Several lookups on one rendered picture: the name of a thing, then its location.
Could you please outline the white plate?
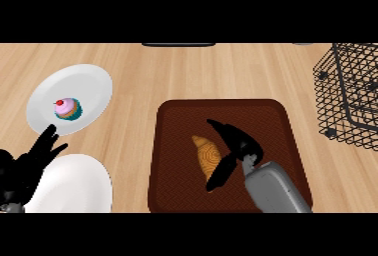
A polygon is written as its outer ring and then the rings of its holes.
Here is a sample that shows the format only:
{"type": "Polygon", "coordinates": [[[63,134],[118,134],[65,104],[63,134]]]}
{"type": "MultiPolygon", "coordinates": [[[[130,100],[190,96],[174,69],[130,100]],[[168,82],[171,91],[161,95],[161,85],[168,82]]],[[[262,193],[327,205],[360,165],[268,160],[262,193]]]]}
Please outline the white plate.
{"type": "Polygon", "coordinates": [[[91,64],[76,64],[56,71],[37,86],[26,104],[26,122],[41,134],[50,124],[63,136],[84,129],[100,117],[112,97],[112,78],[106,70],[91,64]],[[66,98],[79,103],[76,119],[56,116],[56,102],[66,98]]]}

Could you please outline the pink frosted cupcake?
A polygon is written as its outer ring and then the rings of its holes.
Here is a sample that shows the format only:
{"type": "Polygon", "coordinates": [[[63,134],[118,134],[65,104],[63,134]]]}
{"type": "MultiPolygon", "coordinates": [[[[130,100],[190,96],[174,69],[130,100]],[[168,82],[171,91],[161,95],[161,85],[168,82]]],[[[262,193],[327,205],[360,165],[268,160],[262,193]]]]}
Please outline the pink frosted cupcake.
{"type": "Polygon", "coordinates": [[[54,102],[54,115],[59,119],[73,121],[81,114],[82,108],[75,98],[63,98],[54,102]]]}

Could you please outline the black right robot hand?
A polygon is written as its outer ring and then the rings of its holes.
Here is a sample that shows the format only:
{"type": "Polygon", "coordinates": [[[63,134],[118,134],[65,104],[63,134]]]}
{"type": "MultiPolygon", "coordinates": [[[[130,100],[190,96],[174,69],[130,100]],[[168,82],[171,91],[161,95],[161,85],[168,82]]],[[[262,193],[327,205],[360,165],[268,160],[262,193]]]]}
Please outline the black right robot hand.
{"type": "Polygon", "coordinates": [[[236,161],[242,162],[243,173],[248,174],[261,162],[264,152],[255,139],[239,128],[230,124],[221,124],[212,119],[208,119],[206,122],[228,148],[228,154],[221,158],[206,181],[205,189],[211,192],[226,184],[236,168],[236,161]]]}

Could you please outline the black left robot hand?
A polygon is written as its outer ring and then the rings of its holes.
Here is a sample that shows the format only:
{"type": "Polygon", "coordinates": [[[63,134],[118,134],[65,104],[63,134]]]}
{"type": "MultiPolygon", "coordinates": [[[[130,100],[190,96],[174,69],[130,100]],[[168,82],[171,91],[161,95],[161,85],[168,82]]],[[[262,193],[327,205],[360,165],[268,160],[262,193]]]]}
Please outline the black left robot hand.
{"type": "Polygon", "coordinates": [[[68,144],[53,147],[59,135],[56,126],[48,125],[26,153],[13,158],[7,150],[0,149],[0,206],[25,205],[35,193],[44,169],[68,144]]]}

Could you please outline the golden croissant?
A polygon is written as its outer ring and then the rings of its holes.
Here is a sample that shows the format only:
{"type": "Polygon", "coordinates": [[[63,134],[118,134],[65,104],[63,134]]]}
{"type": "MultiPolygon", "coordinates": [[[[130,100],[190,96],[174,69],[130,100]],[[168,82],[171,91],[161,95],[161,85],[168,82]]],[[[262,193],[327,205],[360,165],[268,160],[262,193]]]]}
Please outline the golden croissant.
{"type": "Polygon", "coordinates": [[[205,175],[205,180],[209,180],[215,167],[221,160],[220,151],[215,143],[209,141],[205,137],[193,135],[192,141],[196,146],[196,156],[200,171],[205,175]]]}

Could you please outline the dark flat appliance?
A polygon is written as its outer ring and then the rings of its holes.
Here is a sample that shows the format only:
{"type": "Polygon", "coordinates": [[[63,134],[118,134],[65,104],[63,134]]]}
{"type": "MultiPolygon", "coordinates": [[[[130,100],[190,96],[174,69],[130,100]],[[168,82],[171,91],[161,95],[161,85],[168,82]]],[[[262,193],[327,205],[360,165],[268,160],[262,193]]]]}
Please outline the dark flat appliance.
{"type": "Polygon", "coordinates": [[[211,47],[215,43],[141,43],[146,47],[211,47]]]}

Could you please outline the dark brown tray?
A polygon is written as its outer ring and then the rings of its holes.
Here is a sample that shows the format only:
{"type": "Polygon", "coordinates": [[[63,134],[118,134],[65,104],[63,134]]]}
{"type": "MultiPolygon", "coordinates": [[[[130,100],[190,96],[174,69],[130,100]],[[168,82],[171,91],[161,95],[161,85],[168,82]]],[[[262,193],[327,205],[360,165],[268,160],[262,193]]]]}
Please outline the dark brown tray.
{"type": "Polygon", "coordinates": [[[286,171],[305,199],[311,198],[288,115],[273,99],[168,100],[156,113],[150,164],[149,210],[156,213],[255,213],[236,169],[223,187],[205,190],[193,136],[206,138],[221,154],[228,153],[221,137],[206,121],[237,127],[262,147],[265,162],[286,171]]]}

